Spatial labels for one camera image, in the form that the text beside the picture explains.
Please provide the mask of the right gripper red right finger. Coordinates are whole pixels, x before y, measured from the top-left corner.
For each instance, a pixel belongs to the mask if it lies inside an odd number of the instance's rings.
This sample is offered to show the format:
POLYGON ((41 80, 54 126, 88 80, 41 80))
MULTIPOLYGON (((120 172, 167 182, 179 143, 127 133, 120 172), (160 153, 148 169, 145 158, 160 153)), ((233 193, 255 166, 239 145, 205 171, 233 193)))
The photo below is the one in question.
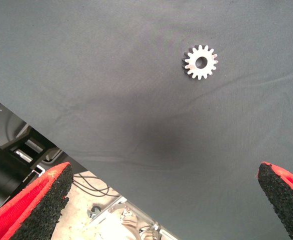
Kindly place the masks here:
POLYGON ((263 161, 259 165, 257 179, 274 212, 293 240, 293 173, 263 161))

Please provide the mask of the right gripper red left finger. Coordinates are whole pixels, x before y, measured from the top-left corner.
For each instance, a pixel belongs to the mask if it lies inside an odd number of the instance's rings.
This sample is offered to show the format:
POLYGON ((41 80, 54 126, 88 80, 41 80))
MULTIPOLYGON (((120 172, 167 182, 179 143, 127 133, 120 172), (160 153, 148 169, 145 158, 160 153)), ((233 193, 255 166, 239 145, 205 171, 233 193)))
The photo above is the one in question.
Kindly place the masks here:
POLYGON ((47 170, 0 208, 0 240, 50 240, 73 183, 70 162, 47 170))

